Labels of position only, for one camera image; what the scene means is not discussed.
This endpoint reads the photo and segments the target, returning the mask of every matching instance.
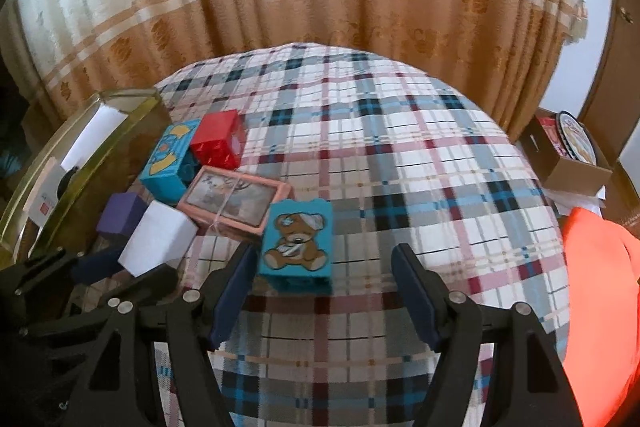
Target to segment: purple cube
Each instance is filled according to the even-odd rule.
[[[113,194],[107,201],[96,230],[105,239],[126,242],[145,210],[145,201],[135,192]]]

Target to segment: red block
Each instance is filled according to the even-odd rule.
[[[235,170],[240,166],[246,129],[235,109],[205,115],[191,138],[191,152],[202,165]]]

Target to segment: tablecloth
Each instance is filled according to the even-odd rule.
[[[412,420],[438,357],[396,294],[398,243],[477,303],[527,301],[564,357],[568,279],[553,209],[503,131],[456,90],[388,58],[302,43],[198,62],[158,88],[174,121],[240,111],[240,170],[334,208],[333,295],[281,296],[256,279],[210,357],[236,425]],[[236,244],[197,237],[182,284],[199,287]],[[181,425],[166,347],[156,355],[168,425]],[[480,422],[491,365],[484,345],[466,425]]]

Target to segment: orange fabric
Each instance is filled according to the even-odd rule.
[[[564,370],[585,427],[602,427],[636,379],[640,241],[583,208],[564,230],[571,320]]]

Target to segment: silver bolt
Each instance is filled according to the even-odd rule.
[[[449,300],[455,304],[462,304],[466,301],[466,295],[459,291],[449,293]]]
[[[198,290],[187,290],[182,294],[182,298],[186,302],[195,302],[200,298],[200,292]]]
[[[133,309],[133,303],[131,301],[124,301],[118,304],[118,311],[120,313],[127,314]]]
[[[516,311],[520,315],[529,315],[531,312],[531,306],[529,306],[526,302],[517,302]]]

